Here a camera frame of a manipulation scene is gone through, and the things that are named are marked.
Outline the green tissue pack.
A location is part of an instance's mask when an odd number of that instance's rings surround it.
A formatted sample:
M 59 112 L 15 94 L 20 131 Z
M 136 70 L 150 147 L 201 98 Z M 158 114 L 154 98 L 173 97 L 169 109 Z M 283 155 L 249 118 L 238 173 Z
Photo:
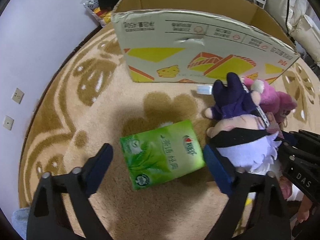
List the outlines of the green tissue pack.
M 122 137 L 120 145 L 135 191 L 180 178 L 206 165 L 190 120 Z

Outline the wall socket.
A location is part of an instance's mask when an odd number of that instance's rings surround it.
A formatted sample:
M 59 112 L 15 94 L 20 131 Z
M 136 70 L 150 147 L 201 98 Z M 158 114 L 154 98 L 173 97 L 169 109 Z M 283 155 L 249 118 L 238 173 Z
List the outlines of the wall socket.
M 14 124 L 14 119 L 6 115 L 3 121 L 3 127 L 10 131 L 12 130 L 13 124 Z
M 24 97 L 24 93 L 19 88 L 16 88 L 11 99 L 17 104 L 20 104 L 23 97 Z

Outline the open cardboard box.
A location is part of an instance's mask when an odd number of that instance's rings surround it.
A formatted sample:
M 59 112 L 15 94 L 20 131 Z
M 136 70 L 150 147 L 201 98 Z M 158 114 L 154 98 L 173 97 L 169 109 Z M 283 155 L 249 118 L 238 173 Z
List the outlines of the open cardboard box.
M 281 26 L 246 0 L 120 0 L 111 21 L 135 82 L 273 82 L 298 59 Z

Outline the purple haired plush doll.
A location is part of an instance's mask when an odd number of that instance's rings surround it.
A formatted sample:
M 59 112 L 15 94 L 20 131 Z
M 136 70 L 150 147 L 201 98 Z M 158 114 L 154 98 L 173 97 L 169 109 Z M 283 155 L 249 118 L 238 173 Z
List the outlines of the purple haired plush doll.
M 213 84 L 215 104 L 204 114 L 217 123 L 207 129 L 207 136 L 233 166 L 265 175 L 278 157 L 281 145 L 278 133 L 269 133 L 263 119 L 253 114 L 260 105 L 260 93 L 245 91 L 244 84 L 233 72 L 227 74 L 226 81 L 223 84 L 216 80 Z

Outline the small white eraser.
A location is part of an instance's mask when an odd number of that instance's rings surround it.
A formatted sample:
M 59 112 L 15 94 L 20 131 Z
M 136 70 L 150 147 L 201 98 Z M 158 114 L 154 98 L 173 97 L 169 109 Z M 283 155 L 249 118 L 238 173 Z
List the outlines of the small white eraser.
M 196 87 L 197 94 L 200 95 L 212 95 L 213 86 L 212 85 L 197 85 Z

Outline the lower wall socket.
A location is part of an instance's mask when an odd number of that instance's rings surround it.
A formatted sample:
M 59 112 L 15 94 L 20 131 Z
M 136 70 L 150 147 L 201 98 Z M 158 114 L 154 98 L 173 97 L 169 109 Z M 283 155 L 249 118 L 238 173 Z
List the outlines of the lower wall socket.
M 14 119 L 6 115 L 3 121 L 3 127 L 10 131 L 12 130 L 13 124 L 14 124 Z

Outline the upper wall socket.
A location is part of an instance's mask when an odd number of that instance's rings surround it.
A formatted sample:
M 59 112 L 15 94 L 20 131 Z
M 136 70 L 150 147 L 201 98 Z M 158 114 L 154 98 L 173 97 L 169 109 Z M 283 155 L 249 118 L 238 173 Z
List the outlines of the upper wall socket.
M 11 99 L 17 104 L 20 104 L 23 97 L 24 97 L 24 93 L 19 88 L 16 88 Z

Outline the bag of plush toys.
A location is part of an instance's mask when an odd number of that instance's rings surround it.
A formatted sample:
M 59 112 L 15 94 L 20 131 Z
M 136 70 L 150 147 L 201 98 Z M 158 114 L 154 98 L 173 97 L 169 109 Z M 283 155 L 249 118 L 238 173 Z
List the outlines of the bag of plush toys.
M 111 21 L 111 10 L 102 10 L 98 0 L 82 0 L 81 4 L 102 27 L 105 27 Z

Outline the pink bear plush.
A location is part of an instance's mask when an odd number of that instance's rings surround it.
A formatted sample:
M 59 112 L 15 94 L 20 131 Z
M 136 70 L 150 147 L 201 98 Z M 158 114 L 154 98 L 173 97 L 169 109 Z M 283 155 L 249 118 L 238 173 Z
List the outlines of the pink bear plush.
M 243 83 L 249 90 L 255 90 L 261 95 L 260 107 L 265 113 L 271 112 L 277 123 L 282 123 L 297 107 L 297 101 L 291 95 L 276 91 L 267 81 L 255 81 L 244 77 Z

